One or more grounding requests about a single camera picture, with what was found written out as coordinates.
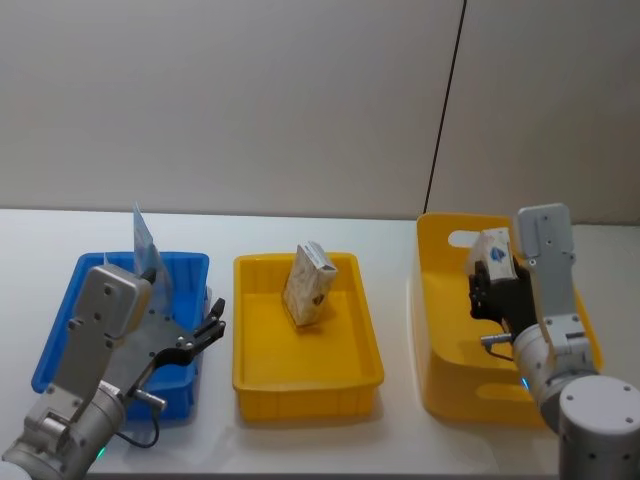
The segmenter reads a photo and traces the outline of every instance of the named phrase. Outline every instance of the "white table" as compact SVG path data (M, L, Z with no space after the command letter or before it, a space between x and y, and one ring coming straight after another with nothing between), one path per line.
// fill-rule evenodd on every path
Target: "white table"
M227 299L225 318L230 324L236 256L293 251L307 239L317 240L327 250L356 254L386 379L379 389L377 410L368 421L252 427L242 422L236 410L230 328L204 354L195 418L163 428L158 445L151 450L112 440L92 467L92 478L141 479L155 473L192 478L224 473L412 473L437 478L537 476L556 471L556 440L548 432L451 426L423 410L408 334L407 282L414 260L414 222L145 217L161 249L209 255L208 284L214 295ZM130 250L133 240L132 217L125 213L0 210L0 226L4 322L0 375L6 392L0 447L4 449L21 431L22 419L36 399L31 375L78 256ZM600 336L605 370L640 386L636 367L640 229L578 226L574 234L575 281Z

